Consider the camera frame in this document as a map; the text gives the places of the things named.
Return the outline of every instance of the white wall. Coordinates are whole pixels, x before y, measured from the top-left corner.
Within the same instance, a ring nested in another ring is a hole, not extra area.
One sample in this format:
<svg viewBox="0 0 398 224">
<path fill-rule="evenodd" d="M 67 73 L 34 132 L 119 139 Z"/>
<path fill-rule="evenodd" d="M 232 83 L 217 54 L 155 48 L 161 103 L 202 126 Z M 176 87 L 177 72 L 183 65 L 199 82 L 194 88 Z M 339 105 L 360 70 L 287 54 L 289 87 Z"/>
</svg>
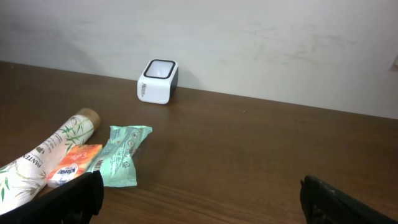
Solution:
<svg viewBox="0 0 398 224">
<path fill-rule="evenodd" d="M 398 118 L 397 0 L 0 0 L 0 60 Z"/>
</svg>

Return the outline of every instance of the white cube device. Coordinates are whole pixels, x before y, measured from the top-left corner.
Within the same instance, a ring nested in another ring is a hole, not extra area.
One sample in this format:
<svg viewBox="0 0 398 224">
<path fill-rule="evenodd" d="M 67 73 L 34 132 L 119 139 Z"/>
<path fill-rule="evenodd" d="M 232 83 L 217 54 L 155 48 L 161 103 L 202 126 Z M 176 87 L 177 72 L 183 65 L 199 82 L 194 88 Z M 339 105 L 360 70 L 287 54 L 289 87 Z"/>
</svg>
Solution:
<svg viewBox="0 0 398 224">
<path fill-rule="evenodd" d="M 141 101 L 166 104 L 178 83 L 178 63 L 173 60 L 153 59 L 137 82 L 137 95 Z"/>
</svg>

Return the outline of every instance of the wooden table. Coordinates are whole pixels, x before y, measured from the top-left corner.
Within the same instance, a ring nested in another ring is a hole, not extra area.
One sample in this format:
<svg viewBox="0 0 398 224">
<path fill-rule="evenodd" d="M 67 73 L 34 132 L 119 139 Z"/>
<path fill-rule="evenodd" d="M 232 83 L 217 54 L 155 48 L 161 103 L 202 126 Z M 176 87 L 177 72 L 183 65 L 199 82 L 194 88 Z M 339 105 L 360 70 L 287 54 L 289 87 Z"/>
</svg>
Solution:
<svg viewBox="0 0 398 224">
<path fill-rule="evenodd" d="M 306 174 L 398 219 L 398 120 L 188 88 L 155 105 L 135 81 L 4 62 L 0 165 L 84 107 L 102 118 L 88 144 L 109 125 L 154 129 L 134 155 L 138 186 L 106 188 L 92 223 L 305 223 Z"/>
</svg>

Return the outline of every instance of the logo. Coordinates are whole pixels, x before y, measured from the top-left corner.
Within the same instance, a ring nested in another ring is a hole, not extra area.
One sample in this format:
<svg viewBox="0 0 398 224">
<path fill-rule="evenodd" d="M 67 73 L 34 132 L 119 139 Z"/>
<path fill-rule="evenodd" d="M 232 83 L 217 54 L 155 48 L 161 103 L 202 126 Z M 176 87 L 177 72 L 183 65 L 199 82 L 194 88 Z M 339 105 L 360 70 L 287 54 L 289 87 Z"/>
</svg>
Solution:
<svg viewBox="0 0 398 224">
<path fill-rule="evenodd" d="M 124 168 L 127 168 L 129 166 L 130 166 L 130 163 L 128 163 L 128 162 L 123 162 L 122 163 L 122 167 L 124 167 Z"/>
<path fill-rule="evenodd" d="M 71 174 L 76 171 L 75 167 L 66 167 L 63 169 L 58 170 L 57 174 Z"/>
<path fill-rule="evenodd" d="M 146 89 L 147 89 L 147 85 L 145 83 L 142 83 L 142 86 L 141 86 L 141 96 L 142 97 L 144 97 Z"/>
<path fill-rule="evenodd" d="M 81 152 L 79 154 L 75 154 L 75 155 L 71 156 L 70 159 L 75 161 L 79 158 L 86 159 L 86 157 L 87 157 L 87 152 Z"/>
<path fill-rule="evenodd" d="M 42 147 L 36 147 L 37 152 L 44 154 L 44 149 Z"/>
<path fill-rule="evenodd" d="M 40 168 L 40 167 L 42 166 L 41 161 L 37 159 L 37 156 L 35 156 L 36 159 L 33 158 L 33 156 L 31 156 L 31 155 L 29 155 L 29 154 L 26 154 L 26 155 L 24 155 L 24 156 L 22 156 L 22 157 L 23 157 L 24 159 L 26 159 L 26 160 L 32 162 L 33 164 L 35 164 L 35 165 L 37 166 L 37 168 Z"/>
</svg>

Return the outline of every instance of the bamboo leaf print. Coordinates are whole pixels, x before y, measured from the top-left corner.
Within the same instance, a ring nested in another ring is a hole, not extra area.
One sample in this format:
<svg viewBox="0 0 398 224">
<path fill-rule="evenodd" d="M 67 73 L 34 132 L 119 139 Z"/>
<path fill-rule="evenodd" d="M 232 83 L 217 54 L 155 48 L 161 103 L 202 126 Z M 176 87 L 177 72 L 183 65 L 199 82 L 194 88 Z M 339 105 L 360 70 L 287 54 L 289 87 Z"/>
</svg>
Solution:
<svg viewBox="0 0 398 224">
<path fill-rule="evenodd" d="M 62 131 L 62 133 L 67 133 L 68 132 L 68 127 L 65 125 L 65 129 L 60 128 L 60 130 Z"/>
<path fill-rule="evenodd" d="M 28 179 L 28 178 L 27 178 L 27 177 L 25 177 L 24 175 L 22 175 L 22 174 L 18 173 L 18 170 L 17 170 L 16 174 L 17 174 L 17 175 L 18 175 L 20 178 L 22 178 L 22 179 Z"/>
<path fill-rule="evenodd" d="M 6 187 L 8 190 L 10 190 L 10 188 L 8 187 L 8 178 L 6 177 L 6 181 L 4 181 L 6 183 Z"/>
<path fill-rule="evenodd" d="M 22 181 L 25 182 L 25 183 L 27 183 L 27 184 L 29 184 L 29 185 L 33 185 L 33 186 L 36 186 L 36 187 L 40 187 L 40 184 L 34 182 L 33 180 L 22 180 Z"/>
<path fill-rule="evenodd" d="M 75 143 L 75 139 L 76 139 L 76 137 L 73 137 L 73 138 L 67 138 L 67 141 L 72 141 L 74 144 L 76 144 Z"/>
<path fill-rule="evenodd" d="M 2 168 L 0 168 L 0 174 L 2 174 L 3 172 L 8 172 L 11 168 L 15 167 L 17 165 L 17 161 L 14 161 Z"/>
<path fill-rule="evenodd" d="M 47 174 L 45 173 L 44 170 L 39 175 L 40 175 L 40 179 L 45 179 L 47 176 Z"/>
<path fill-rule="evenodd" d="M 35 187 L 15 187 L 16 189 L 22 190 L 21 192 L 19 192 L 17 195 L 15 195 L 15 198 L 26 198 L 29 196 L 32 196 L 33 194 L 35 194 L 37 188 Z"/>
</svg>

